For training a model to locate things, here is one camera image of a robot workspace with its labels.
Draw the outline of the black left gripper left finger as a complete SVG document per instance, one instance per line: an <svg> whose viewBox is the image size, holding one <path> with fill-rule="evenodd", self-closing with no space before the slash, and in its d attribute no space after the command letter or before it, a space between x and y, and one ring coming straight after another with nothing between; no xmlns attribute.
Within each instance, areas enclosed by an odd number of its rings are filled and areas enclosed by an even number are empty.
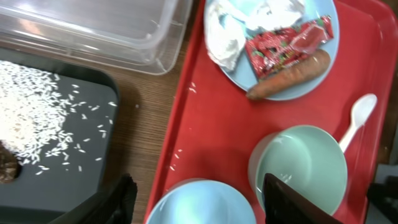
<svg viewBox="0 0 398 224"><path fill-rule="evenodd" d="M113 187L99 191L49 224L131 224L137 184L124 174Z"/></svg>

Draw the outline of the white rice pile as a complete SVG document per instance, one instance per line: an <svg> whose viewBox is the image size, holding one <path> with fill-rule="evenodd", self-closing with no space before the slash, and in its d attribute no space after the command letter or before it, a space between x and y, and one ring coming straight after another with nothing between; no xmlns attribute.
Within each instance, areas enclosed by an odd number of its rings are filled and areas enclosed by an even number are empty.
<svg viewBox="0 0 398 224"><path fill-rule="evenodd" d="M45 158L61 157L62 165L69 167L70 148L87 152L82 144L93 138L75 141L75 133L65 129L68 117L93 121L93 112L118 106L116 100L106 100L103 106L84 100L87 88L77 82L61 93L62 81L57 73L1 61L1 144L20 166L37 166L37 175L50 169L42 163Z"/></svg>

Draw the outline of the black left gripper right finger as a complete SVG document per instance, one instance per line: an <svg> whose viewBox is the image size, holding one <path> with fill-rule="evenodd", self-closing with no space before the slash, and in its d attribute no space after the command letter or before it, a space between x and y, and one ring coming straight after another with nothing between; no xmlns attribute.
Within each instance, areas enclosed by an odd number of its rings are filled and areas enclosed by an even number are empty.
<svg viewBox="0 0 398 224"><path fill-rule="evenodd" d="M262 187L266 224L341 224L271 173Z"/></svg>

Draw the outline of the light blue bowl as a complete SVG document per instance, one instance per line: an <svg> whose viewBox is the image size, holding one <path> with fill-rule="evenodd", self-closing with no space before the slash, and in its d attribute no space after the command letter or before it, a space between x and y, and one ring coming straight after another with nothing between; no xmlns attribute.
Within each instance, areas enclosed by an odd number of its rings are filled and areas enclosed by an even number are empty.
<svg viewBox="0 0 398 224"><path fill-rule="evenodd" d="M215 180L187 179L175 184L157 202L146 224L256 223L245 196Z"/></svg>

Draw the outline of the red snack wrapper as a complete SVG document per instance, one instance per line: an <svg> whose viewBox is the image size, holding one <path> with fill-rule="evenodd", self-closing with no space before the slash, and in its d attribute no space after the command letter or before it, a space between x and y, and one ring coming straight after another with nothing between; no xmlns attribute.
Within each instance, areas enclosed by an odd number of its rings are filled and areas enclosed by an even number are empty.
<svg viewBox="0 0 398 224"><path fill-rule="evenodd" d="M262 32L246 39L246 53L258 80L292 66L333 39L330 16Z"/></svg>

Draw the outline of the brown food scrap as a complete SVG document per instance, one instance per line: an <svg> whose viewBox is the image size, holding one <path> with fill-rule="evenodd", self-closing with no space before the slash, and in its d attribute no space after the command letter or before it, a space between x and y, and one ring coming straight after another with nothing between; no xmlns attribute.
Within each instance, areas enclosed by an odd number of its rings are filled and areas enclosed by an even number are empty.
<svg viewBox="0 0 398 224"><path fill-rule="evenodd" d="M8 151L2 144L0 149L0 183L8 184L18 178L21 166L18 160L10 151Z"/></svg>

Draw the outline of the white plastic spoon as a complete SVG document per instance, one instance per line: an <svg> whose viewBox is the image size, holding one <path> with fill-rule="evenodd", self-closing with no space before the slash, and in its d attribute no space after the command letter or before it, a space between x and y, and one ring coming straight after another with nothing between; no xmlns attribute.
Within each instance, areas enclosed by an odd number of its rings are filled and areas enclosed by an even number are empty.
<svg viewBox="0 0 398 224"><path fill-rule="evenodd" d="M377 96L373 93L365 94L355 101L351 108L351 122L349 128L339 141L339 146L343 153L346 152L356 132L365 125L376 105Z"/></svg>

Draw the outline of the white napkin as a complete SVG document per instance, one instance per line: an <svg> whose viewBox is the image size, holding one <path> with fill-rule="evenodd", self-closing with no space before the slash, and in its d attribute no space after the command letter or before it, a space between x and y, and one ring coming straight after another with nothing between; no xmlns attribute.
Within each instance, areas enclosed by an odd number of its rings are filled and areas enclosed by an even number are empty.
<svg viewBox="0 0 398 224"><path fill-rule="evenodd" d="M220 67L232 71L246 43L247 30L253 33L289 27L304 12L304 0L207 1L204 31L208 55Z"/></svg>

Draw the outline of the light blue plate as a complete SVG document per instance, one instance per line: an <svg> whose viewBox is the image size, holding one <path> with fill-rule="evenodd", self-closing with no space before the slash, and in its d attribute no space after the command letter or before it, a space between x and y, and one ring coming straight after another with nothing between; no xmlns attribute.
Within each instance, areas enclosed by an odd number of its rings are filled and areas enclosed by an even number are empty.
<svg viewBox="0 0 398 224"><path fill-rule="evenodd" d="M302 18L293 25L300 25L304 22L312 21L321 16L330 16L331 24L333 28L334 38L328 42L322 44L320 48L326 51L331 60L334 61L338 52L338 46L340 41L340 25L337 16L337 11L335 3L332 0L324 1L305 1L305 12ZM248 30L245 32L246 38L254 36L262 31L257 31L250 33ZM238 87L244 91L248 91L252 86L258 83L258 79L254 73L254 69L251 66L247 53L244 49L242 50L234 70L228 71L225 68L220 67L224 74Z"/></svg>

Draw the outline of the mint green bowl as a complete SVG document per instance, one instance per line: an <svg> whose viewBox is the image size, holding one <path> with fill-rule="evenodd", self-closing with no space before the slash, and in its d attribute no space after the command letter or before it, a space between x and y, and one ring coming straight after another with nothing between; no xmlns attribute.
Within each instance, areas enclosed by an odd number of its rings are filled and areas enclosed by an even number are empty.
<svg viewBox="0 0 398 224"><path fill-rule="evenodd" d="M262 209L266 173L333 215L346 192L348 168L343 151L328 132L315 126L293 126L262 138L248 164L250 186Z"/></svg>

